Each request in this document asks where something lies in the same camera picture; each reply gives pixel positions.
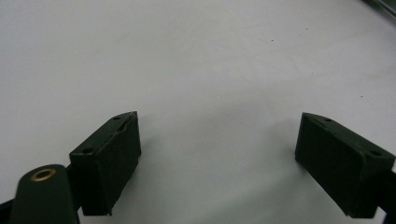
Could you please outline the dark metal bar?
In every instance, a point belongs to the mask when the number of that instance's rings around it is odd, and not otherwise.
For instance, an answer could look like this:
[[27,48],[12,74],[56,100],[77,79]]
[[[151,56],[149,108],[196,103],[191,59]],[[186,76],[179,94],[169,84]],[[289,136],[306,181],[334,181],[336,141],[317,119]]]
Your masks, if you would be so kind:
[[362,0],[369,7],[396,23],[396,0]]

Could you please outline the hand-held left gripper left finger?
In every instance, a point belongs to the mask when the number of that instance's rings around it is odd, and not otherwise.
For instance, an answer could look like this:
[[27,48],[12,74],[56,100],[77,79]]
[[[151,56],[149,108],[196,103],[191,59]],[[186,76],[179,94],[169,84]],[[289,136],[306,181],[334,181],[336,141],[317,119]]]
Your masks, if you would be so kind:
[[140,156],[135,111],[109,119],[69,153],[84,215],[107,216],[112,213]]

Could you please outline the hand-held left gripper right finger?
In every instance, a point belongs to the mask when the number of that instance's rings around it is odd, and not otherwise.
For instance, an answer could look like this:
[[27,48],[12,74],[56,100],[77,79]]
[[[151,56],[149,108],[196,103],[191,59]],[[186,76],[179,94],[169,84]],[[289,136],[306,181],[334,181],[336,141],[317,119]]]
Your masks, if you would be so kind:
[[303,113],[295,159],[352,218],[396,218],[396,156],[333,119]]

